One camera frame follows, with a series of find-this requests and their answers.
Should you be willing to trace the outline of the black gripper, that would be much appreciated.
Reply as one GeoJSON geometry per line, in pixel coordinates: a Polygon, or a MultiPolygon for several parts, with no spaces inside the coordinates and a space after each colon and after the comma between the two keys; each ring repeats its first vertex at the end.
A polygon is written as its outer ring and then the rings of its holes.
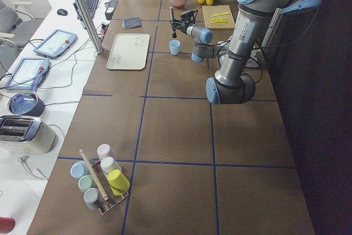
{"type": "Polygon", "coordinates": [[[198,10],[187,10],[180,15],[179,20],[171,20],[170,24],[171,26],[176,26],[177,30],[180,30],[182,33],[187,33],[187,28],[191,24],[195,24],[196,22],[196,17],[198,14],[198,10]]]}

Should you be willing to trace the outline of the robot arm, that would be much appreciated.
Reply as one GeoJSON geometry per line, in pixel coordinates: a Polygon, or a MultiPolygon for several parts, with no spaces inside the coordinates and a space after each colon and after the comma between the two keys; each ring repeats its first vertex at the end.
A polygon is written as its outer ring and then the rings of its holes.
{"type": "Polygon", "coordinates": [[[201,62],[215,58],[221,66],[206,81],[206,95],[211,104],[240,104],[252,99],[255,82],[244,72],[260,33],[268,29],[277,8],[284,13],[303,13],[319,8],[323,0],[236,0],[238,15],[229,43],[211,45],[212,31],[195,23],[195,12],[189,10],[180,19],[171,16],[173,31],[180,30],[194,39],[191,59],[201,62]]]}

